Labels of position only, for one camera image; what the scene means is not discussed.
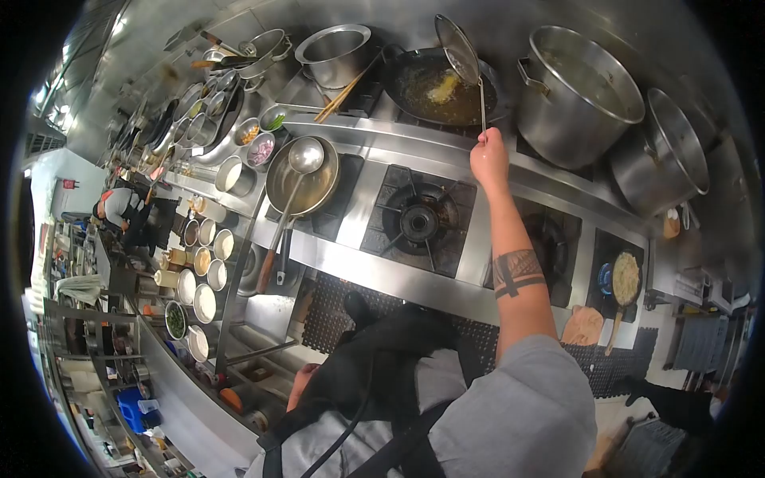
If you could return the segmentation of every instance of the orange cloth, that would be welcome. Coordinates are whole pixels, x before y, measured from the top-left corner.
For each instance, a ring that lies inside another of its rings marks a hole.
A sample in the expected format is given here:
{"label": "orange cloth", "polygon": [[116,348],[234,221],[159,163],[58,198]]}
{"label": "orange cloth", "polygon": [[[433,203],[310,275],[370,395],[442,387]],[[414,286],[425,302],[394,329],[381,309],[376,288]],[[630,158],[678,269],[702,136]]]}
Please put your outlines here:
{"label": "orange cloth", "polygon": [[594,345],[601,337],[603,316],[592,307],[575,305],[568,319],[561,342],[573,345]]}

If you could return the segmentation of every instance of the wok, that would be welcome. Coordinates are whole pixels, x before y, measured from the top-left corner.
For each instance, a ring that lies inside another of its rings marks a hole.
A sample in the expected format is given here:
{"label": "wok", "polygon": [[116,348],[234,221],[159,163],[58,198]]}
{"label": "wok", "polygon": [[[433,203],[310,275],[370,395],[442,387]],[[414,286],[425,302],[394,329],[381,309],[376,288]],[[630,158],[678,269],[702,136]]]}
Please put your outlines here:
{"label": "wok", "polygon": [[[443,48],[405,51],[399,45],[390,44],[382,49],[382,60],[385,63],[382,85],[405,113],[439,125],[481,124],[478,85],[460,81],[451,97],[443,102],[436,102],[428,95],[445,81],[449,72],[457,76]],[[496,121],[509,113],[507,98],[497,72],[481,60],[479,64],[486,90],[487,122]]]}
{"label": "wok", "polygon": [[[318,171],[306,174],[298,188],[298,194],[292,201],[289,215],[297,218],[310,214],[322,207],[337,189],[340,179],[340,159],[334,146],[320,136],[311,136],[321,143],[324,148],[324,162]],[[284,213],[290,193],[300,177],[289,165],[289,151],[292,145],[300,138],[295,138],[276,153],[271,160],[269,172],[265,177],[265,195],[271,206],[280,213]],[[289,260],[289,246],[291,242],[291,227],[286,227],[282,237],[282,266],[281,272],[286,268]],[[276,256],[275,249],[270,249],[263,260],[256,292],[262,294],[271,278],[271,271]]]}

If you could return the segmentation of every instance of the noodles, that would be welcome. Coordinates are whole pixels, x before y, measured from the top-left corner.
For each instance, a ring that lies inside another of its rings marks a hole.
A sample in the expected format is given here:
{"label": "noodles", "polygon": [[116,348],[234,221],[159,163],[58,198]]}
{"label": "noodles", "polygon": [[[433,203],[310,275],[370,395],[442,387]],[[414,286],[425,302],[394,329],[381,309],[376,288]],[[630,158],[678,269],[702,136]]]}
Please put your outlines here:
{"label": "noodles", "polygon": [[640,286],[640,268],[635,256],[622,252],[614,263],[614,299],[617,304],[627,305],[637,296]]}

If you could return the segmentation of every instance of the chopsticks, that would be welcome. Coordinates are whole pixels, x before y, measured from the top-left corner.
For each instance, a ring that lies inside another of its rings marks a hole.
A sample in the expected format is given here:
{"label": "chopsticks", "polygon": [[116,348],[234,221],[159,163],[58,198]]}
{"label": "chopsticks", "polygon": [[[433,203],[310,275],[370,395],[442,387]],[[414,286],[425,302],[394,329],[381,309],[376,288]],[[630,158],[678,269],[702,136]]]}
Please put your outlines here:
{"label": "chopsticks", "polygon": [[361,77],[364,76],[364,74],[367,71],[369,71],[369,69],[372,67],[373,64],[375,64],[375,62],[377,61],[377,58],[379,57],[379,55],[380,55],[380,53],[378,53],[372,59],[372,61],[369,63],[369,65],[367,65],[366,68],[364,68],[364,71],[359,73],[358,76],[356,76],[356,78],[353,78],[353,81],[348,83],[348,86],[343,88],[343,91],[341,91],[340,94],[337,95],[337,97],[335,99],[330,101],[329,104],[326,105],[324,107],[324,109],[322,109],[319,112],[319,114],[314,117],[314,121],[315,122],[317,122],[319,124],[323,123],[325,119],[329,118],[330,114],[334,113],[335,110],[340,107],[340,105],[343,103],[343,101],[345,101],[345,99],[348,97],[348,95],[350,95],[350,92],[356,86],[356,83],[358,83],[359,80],[361,80]]}

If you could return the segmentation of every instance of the chef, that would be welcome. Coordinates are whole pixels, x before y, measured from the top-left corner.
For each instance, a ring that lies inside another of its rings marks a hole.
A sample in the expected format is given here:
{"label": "chef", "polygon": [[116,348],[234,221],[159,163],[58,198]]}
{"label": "chef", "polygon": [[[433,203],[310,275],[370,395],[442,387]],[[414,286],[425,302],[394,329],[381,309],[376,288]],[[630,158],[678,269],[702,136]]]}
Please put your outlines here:
{"label": "chef", "polygon": [[146,224],[150,212],[151,204],[145,204],[144,197],[129,187],[106,191],[93,206],[94,216],[122,230],[122,244],[126,248],[148,246],[149,255],[154,255],[156,232]]}
{"label": "chef", "polygon": [[470,167],[490,205],[496,368],[482,376],[475,350],[437,312],[407,304],[374,317],[352,292],[344,306],[356,329],[298,372],[247,476],[581,476],[594,400],[558,342],[499,130],[479,137]]}

